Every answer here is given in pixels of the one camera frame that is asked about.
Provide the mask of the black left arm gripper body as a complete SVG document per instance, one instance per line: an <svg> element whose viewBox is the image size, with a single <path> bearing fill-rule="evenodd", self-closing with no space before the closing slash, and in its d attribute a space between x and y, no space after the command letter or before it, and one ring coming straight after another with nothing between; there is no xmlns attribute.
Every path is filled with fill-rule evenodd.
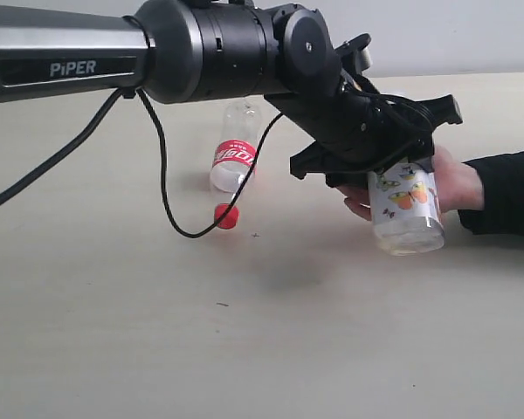
<svg viewBox="0 0 524 419"><path fill-rule="evenodd" d="M341 73L295 78L264 93L265 100L312 143L318 142L344 162L343 173L324 175L329 186L358 185L369 172L432 157L435 129L427 129L418 117L389 102L388 96L360 90Z"/></svg>

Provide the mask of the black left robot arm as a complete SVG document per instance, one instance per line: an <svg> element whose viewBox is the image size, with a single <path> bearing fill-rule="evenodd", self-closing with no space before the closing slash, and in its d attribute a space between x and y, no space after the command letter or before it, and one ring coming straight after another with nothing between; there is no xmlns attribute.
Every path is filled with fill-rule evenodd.
<svg viewBox="0 0 524 419"><path fill-rule="evenodd" d="M333 46L321 13L297 3L148 1L125 17L0 5L0 103L137 87L167 105L261 95L313 139L290 160L297 178L430 169L458 103L380 93L364 76L369 42Z"/></svg>

